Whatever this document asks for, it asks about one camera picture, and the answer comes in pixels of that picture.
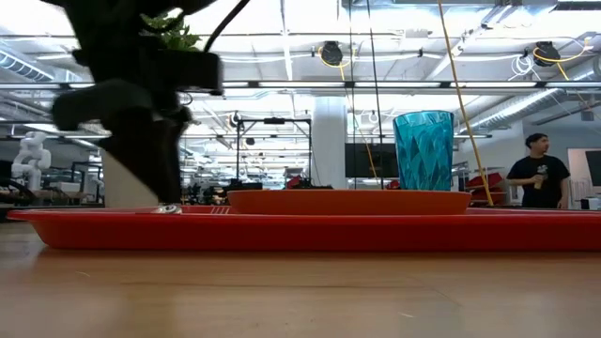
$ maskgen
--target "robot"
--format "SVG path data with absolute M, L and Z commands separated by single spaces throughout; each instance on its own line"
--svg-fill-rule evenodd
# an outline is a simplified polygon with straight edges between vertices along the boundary
M 81 49 L 75 60 L 89 67 L 95 85 L 59 96 L 51 113 L 62 131 L 99 120 L 111 136 L 99 141 L 165 204 L 179 203 L 180 135 L 191 120 L 178 91 L 223 93 L 223 65 L 209 53 L 213 41 L 250 0 L 240 0 L 207 40 L 205 51 L 168 50 L 158 36 L 185 15 L 214 0 L 42 0 L 62 7 Z M 163 28 L 141 15 L 156 17 L 173 8 L 181 14 Z
M 12 162 L 12 176 L 23 184 L 23 176 L 27 176 L 27 188 L 34 192 L 38 191 L 41 181 L 41 170 L 50 168 L 51 154 L 44 149 L 43 142 L 46 140 L 46 133 L 42 131 L 30 131 L 21 140 L 21 149 L 19 154 Z M 30 158 L 27 164 L 23 161 Z

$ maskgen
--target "white humanoid robot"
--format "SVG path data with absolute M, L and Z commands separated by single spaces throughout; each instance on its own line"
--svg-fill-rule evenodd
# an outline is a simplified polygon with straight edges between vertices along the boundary
M 19 183 L 23 183 L 23 175 L 27 176 L 27 188 L 34 192 L 38 191 L 41 182 L 41 170 L 50 168 L 51 154 L 44 149 L 43 142 L 46 133 L 41 131 L 30 131 L 21 140 L 19 154 L 12 162 L 12 177 Z

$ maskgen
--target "teal glass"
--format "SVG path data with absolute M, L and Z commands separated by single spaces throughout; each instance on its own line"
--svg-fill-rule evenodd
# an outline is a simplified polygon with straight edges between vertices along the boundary
M 453 114 L 407 113 L 394 119 L 402 190 L 449 191 L 453 163 Z

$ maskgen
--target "table surface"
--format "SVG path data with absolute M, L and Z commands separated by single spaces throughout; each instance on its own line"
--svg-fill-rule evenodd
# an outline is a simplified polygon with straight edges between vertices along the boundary
M 61 252 L 0 224 L 0 338 L 579 338 L 601 253 Z

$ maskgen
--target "screen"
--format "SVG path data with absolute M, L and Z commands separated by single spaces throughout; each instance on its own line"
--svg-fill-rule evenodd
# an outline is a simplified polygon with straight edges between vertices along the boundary
M 369 145 L 369 150 L 378 177 L 398 177 L 394 144 Z M 374 176 L 365 144 L 346 144 L 345 162 L 347 177 L 370 178 Z
M 591 182 L 594 187 L 601 186 L 601 151 L 586 151 L 586 162 L 589 164 Z

